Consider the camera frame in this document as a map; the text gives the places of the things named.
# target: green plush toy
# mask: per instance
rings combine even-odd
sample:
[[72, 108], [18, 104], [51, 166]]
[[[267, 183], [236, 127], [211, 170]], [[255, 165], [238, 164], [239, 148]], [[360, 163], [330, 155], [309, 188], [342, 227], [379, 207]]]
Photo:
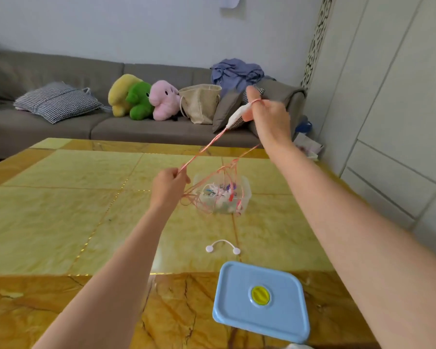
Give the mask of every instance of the green plush toy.
[[152, 85], [147, 82], [133, 84], [128, 91], [126, 101], [132, 105], [129, 116], [133, 120], [143, 120], [153, 115], [153, 105], [150, 104], [149, 94]]

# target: gray sofa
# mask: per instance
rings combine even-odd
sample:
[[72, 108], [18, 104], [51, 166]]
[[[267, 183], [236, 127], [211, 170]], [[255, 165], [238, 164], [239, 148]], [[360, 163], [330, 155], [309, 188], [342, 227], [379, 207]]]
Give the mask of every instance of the gray sofa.
[[[13, 101], [17, 97], [53, 81], [63, 81], [76, 88], [90, 87], [92, 94], [108, 105], [108, 91], [112, 83], [124, 73], [131, 73], [149, 83], [164, 79], [181, 89], [210, 83], [211, 70], [159, 64], [122, 64], [26, 52], [0, 52], [0, 159], [48, 137], [203, 146], [215, 136], [211, 125], [195, 125], [183, 117], [178, 121], [133, 121], [128, 116], [116, 118], [110, 113], [94, 111], [52, 125], [42, 117], [17, 111], [13, 107]], [[287, 104], [291, 115], [291, 130], [294, 132], [302, 115], [305, 91], [267, 79], [260, 81], [258, 86], [265, 88], [264, 97]], [[252, 147], [258, 142], [255, 127], [248, 125], [223, 135], [216, 145]]]

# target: blue container lid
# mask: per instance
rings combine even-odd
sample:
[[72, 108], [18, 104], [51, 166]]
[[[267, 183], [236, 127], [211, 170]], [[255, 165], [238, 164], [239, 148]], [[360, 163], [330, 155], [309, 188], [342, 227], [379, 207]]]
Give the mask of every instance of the blue container lid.
[[294, 343], [310, 334], [304, 290], [295, 276], [235, 261], [221, 267], [213, 318]]

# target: marble table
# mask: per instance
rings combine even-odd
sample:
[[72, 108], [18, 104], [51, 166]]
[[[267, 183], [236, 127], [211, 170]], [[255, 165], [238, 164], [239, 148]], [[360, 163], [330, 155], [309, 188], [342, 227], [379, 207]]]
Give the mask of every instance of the marble table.
[[[30, 348], [129, 234], [148, 207], [157, 172], [185, 163], [199, 149], [46, 139], [0, 162], [0, 348]], [[188, 173], [210, 172], [244, 151], [211, 147]], [[264, 150], [250, 152], [238, 168], [252, 188], [245, 214], [208, 215], [178, 205], [168, 221], [132, 348], [287, 345], [213, 320], [218, 273], [231, 260], [299, 278], [311, 325], [309, 345], [378, 347]], [[231, 241], [241, 254], [224, 244], [205, 252], [218, 239]]]

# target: person's hand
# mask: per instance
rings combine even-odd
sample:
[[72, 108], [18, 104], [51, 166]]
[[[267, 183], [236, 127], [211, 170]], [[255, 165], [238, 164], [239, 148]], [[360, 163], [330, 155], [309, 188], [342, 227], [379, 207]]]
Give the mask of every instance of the person's hand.
[[[260, 93], [255, 87], [247, 87], [249, 103], [260, 98]], [[279, 148], [293, 145], [290, 118], [283, 103], [270, 100], [257, 101], [252, 104], [252, 114], [258, 138], [270, 158]]]
[[151, 208], [165, 209], [172, 213], [183, 196], [184, 187], [191, 183], [186, 169], [178, 174], [178, 168], [162, 170], [153, 179], [150, 198]]

